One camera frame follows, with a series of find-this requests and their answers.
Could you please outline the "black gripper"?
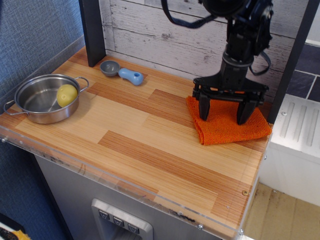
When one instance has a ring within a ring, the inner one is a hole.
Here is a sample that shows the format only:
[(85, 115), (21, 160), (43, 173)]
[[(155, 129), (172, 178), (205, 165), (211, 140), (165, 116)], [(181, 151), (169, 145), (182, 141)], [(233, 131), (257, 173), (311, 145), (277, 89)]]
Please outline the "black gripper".
[(264, 103), (269, 87), (247, 78), (253, 61), (223, 59), (218, 73), (193, 80), (192, 96), (198, 100), (199, 117), (206, 121), (211, 100), (238, 102), (236, 121), (245, 124), (255, 108)]

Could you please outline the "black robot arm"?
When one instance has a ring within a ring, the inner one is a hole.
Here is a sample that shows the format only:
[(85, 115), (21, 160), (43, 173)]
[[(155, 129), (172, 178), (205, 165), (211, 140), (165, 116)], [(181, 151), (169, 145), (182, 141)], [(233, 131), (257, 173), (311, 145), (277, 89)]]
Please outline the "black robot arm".
[(242, 125), (264, 103), (269, 90), (267, 85), (246, 76), (253, 70), (256, 56), (271, 63), (264, 50), (272, 39), (273, 4), (270, 0), (204, 0), (202, 4), (213, 17), (227, 19), (227, 44), (219, 72), (195, 78), (192, 96), (198, 100), (199, 116), (204, 121), (209, 116), (211, 100), (237, 102), (236, 121)]

